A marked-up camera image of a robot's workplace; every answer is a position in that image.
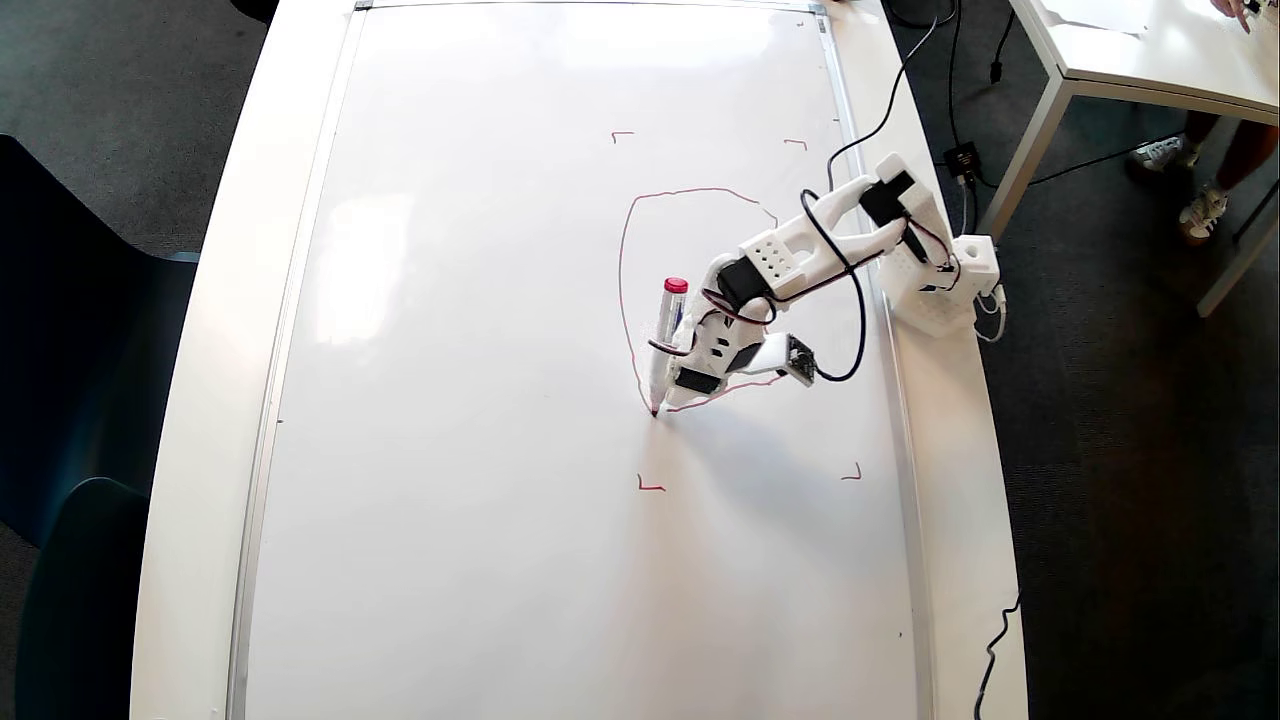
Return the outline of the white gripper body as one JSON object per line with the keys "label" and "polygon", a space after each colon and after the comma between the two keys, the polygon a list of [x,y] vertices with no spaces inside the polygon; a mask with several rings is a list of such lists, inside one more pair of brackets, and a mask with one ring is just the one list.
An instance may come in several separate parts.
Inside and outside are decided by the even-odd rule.
{"label": "white gripper body", "polygon": [[687,304],[677,331],[677,348],[684,352],[681,382],[703,393],[721,392],[744,377],[771,377],[765,363],[771,346],[763,320],[772,316],[769,304],[745,304],[730,316],[713,304]]}

